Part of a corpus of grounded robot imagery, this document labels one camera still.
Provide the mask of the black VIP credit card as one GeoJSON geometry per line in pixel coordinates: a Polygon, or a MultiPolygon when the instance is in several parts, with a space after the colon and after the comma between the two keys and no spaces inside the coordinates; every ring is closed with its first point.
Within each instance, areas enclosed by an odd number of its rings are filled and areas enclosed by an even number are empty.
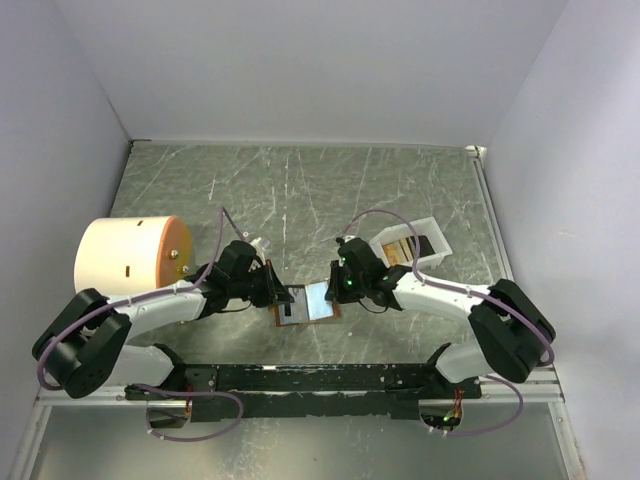
{"type": "Polygon", "coordinates": [[[306,287],[304,285],[289,285],[286,288],[294,297],[295,302],[278,306],[276,324],[279,327],[283,327],[308,323],[309,314],[306,287]]]}

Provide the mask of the white card tray box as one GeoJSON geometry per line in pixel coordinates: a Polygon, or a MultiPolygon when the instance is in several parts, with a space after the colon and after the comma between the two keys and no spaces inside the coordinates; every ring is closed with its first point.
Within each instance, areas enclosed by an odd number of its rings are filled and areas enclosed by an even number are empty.
{"type": "Polygon", "coordinates": [[[374,253],[387,267],[411,267],[417,260],[420,271],[435,269],[452,254],[434,217],[411,221],[410,224],[387,227],[369,241],[374,253]]]}

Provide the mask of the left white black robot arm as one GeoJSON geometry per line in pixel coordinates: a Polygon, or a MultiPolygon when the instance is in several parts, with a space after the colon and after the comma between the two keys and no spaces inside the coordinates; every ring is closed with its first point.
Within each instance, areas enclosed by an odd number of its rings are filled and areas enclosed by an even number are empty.
{"type": "Polygon", "coordinates": [[[165,325],[223,313],[232,300],[271,308],[290,304],[293,297],[270,260],[240,240],[166,287],[111,297],[84,289],[32,347],[40,386],[78,399],[107,384],[146,383],[162,398],[176,398],[187,385],[185,371],[176,367],[176,355],[164,346],[134,347],[130,340],[165,325]]]}

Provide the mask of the brown leather card holder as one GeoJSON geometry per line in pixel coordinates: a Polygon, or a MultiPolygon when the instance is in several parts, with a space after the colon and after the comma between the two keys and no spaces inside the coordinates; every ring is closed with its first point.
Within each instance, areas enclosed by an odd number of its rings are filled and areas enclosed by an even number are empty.
{"type": "Polygon", "coordinates": [[[292,301],[270,308],[274,313],[276,326],[307,325],[339,318],[339,306],[325,299],[328,287],[327,280],[306,285],[286,285],[285,290],[292,301]]]}

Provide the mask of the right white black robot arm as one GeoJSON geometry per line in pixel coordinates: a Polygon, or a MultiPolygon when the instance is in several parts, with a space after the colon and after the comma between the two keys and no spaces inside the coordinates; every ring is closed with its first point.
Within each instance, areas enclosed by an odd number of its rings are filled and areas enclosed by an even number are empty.
{"type": "Polygon", "coordinates": [[[337,304],[372,301],[382,309],[419,312],[470,326],[474,338],[441,346],[428,360],[426,390],[443,398],[472,377],[495,373],[525,382],[552,361],[556,333],[522,289],[501,279],[489,286],[440,280],[408,266],[388,267],[359,237],[337,240],[325,298],[337,304]]]}

